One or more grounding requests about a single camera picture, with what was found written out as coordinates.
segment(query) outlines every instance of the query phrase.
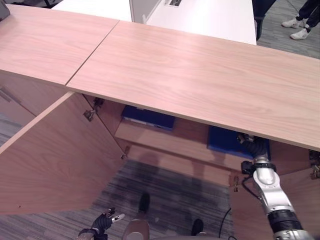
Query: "cabinet door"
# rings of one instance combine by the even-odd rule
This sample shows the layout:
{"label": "cabinet door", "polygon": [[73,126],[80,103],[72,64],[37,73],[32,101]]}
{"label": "cabinet door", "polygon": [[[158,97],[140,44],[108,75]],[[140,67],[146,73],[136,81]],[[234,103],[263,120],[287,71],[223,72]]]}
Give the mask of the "cabinet door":
{"label": "cabinet door", "polygon": [[31,77],[0,71],[0,85],[13,100],[37,116],[67,91],[59,86],[35,81]]}
{"label": "cabinet door", "polygon": [[29,123],[35,116],[2,90],[0,86],[0,113],[21,126]]}
{"label": "cabinet door", "polygon": [[0,214],[88,208],[123,151],[81,94],[68,92],[0,147]]}
{"label": "cabinet door", "polygon": [[[320,180],[311,180],[311,169],[280,176],[282,189],[293,204],[302,227],[315,239],[320,238]],[[239,192],[230,188],[234,236],[246,240],[271,240],[273,232],[258,200],[242,187]]]}

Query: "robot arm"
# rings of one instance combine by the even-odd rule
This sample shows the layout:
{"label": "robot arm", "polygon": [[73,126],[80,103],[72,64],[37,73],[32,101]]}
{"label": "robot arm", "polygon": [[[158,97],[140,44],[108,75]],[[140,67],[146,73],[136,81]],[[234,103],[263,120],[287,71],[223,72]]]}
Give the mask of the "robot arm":
{"label": "robot arm", "polygon": [[268,159],[267,147],[262,138],[238,136],[239,142],[253,156],[253,163],[242,163],[242,172],[253,176],[255,187],[269,220],[275,240],[314,240],[303,229],[295,210],[280,186],[276,167]]}

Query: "white desk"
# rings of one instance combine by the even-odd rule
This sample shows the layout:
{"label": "white desk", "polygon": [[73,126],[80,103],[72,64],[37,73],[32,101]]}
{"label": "white desk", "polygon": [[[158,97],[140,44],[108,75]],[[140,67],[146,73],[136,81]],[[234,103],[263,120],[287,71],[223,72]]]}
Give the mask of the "white desk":
{"label": "white desk", "polygon": [[146,24],[256,45],[252,0],[162,0]]}
{"label": "white desk", "polygon": [[63,0],[52,9],[132,21],[129,0]]}

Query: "wooden countertop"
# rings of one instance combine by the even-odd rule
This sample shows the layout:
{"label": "wooden countertop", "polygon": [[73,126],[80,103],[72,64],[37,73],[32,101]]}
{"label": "wooden countertop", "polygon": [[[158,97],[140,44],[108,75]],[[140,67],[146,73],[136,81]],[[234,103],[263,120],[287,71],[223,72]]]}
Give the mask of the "wooden countertop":
{"label": "wooden countertop", "polygon": [[66,86],[320,150],[315,58],[120,21]]}
{"label": "wooden countertop", "polygon": [[60,85],[118,23],[46,8],[8,7],[11,15],[0,22],[0,74],[8,71]]}

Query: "gray carpet floor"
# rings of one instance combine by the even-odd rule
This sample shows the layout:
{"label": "gray carpet floor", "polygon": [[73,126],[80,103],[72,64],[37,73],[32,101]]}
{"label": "gray carpet floor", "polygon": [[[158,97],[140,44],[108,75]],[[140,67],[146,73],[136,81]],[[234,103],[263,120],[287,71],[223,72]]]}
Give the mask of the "gray carpet floor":
{"label": "gray carpet floor", "polygon": [[305,1],[277,0],[266,14],[262,25],[262,35],[257,45],[320,59],[320,24],[314,27],[304,40],[293,40],[289,37],[300,31],[301,28],[281,26],[282,22],[291,20],[298,14],[296,9],[299,10]]}
{"label": "gray carpet floor", "polygon": [[[25,3],[37,7],[45,5],[41,0],[25,0]],[[304,0],[290,0],[290,3],[299,9]],[[289,38],[297,29],[281,27],[281,22],[290,20],[297,14],[290,3],[287,0],[275,2],[264,20],[262,36],[257,44],[320,59],[319,24],[307,39],[300,41]],[[19,129],[18,124],[0,114],[0,145]],[[217,237],[220,222],[229,209],[229,193],[225,187],[129,160],[91,208],[2,215],[0,240],[72,240],[82,228],[89,227],[109,207],[116,207],[117,213],[126,214],[125,219],[115,223],[108,231],[110,240],[119,240],[130,219],[135,216],[140,195],[144,191],[151,195],[148,221],[152,238],[189,235],[196,218],[203,219],[205,231]],[[227,239],[232,234],[230,214],[223,225],[222,238]]]}

